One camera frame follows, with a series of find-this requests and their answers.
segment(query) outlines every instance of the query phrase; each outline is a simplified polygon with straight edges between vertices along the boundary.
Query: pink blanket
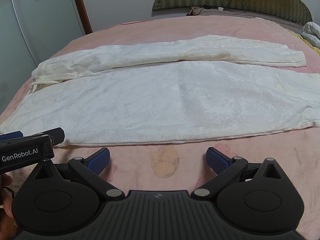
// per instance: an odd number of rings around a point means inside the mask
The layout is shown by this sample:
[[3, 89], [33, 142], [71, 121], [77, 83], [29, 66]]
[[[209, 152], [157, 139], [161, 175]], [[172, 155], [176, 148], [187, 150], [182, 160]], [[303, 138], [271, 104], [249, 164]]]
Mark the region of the pink blanket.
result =
[[[228, 16], [190, 16], [118, 25], [74, 40], [54, 57], [102, 45], [175, 41], [208, 34], [286, 44], [290, 49], [303, 51], [307, 59], [307, 67], [292, 68], [292, 70], [320, 73], [320, 56], [278, 24], [259, 18]], [[27, 93], [29, 83], [30, 80], [18, 91], [0, 116], [0, 123], [17, 107]], [[305, 212], [298, 226], [298, 232], [306, 239], [318, 240], [320, 239], [319, 138], [320, 128], [309, 128], [266, 136], [201, 143], [108, 147], [111, 152], [111, 163], [100, 176], [125, 192], [129, 189], [192, 191], [215, 176], [205, 163], [204, 154], [208, 147], [215, 147], [229, 157], [242, 156], [249, 162], [262, 162], [267, 157], [274, 157], [304, 201]], [[53, 161], [63, 163], [76, 156], [87, 157], [98, 149], [75, 146], [56, 148]], [[11, 172], [14, 178], [13, 187], [16, 190], [33, 167], [34, 165]]]

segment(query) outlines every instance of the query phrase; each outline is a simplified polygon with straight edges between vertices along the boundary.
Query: wooden door frame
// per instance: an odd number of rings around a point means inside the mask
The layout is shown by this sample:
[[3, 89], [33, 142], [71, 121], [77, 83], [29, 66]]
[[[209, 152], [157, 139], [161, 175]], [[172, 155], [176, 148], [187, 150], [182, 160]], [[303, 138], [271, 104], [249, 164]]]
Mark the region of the wooden door frame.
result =
[[87, 35], [92, 33], [93, 31], [91, 28], [91, 24], [90, 24], [83, 0], [75, 0], [75, 3], [78, 9], [79, 17], [80, 17], [85, 34]]

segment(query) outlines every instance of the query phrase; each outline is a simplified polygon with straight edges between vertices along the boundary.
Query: frosted glass door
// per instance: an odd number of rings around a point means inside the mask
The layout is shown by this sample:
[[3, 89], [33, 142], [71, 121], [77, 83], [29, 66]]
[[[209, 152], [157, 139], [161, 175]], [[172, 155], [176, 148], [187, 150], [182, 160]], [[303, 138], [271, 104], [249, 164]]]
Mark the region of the frosted glass door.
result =
[[0, 0], [0, 114], [36, 68], [11, 0]]
[[72, 0], [18, 0], [18, 6], [41, 61], [83, 36]]

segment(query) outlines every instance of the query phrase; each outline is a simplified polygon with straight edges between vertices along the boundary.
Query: finger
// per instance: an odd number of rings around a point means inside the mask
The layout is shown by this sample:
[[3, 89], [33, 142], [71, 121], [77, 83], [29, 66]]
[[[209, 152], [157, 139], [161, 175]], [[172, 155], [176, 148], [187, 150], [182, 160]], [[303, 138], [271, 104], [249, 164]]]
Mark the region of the finger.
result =
[[2, 182], [1, 186], [6, 187], [12, 184], [13, 180], [8, 174], [1, 174]]
[[17, 227], [14, 219], [9, 218], [3, 209], [0, 209], [0, 240], [9, 240], [15, 236]]
[[13, 201], [11, 192], [6, 190], [5, 188], [2, 188], [0, 191], [0, 198], [2, 200], [5, 213], [8, 215], [8, 217], [13, 218], [12, 211], [11, 211], [11, 206]]

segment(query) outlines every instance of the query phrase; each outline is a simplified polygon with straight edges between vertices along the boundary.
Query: silver screw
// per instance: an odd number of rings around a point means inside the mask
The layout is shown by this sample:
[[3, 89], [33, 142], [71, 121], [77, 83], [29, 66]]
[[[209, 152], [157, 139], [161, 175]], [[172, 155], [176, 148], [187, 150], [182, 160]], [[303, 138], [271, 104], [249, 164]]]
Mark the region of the silver screw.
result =
[[210, 191], [206, 188], [198, 188], [193, 193], [199, 197], [205, 197], [210, 194]]
[[113, 188], [113, 189], [107, 190], [106, 194], [109, 197], [119, 197], [119, 196], [121, 196], [122, 191], [117, 188]]

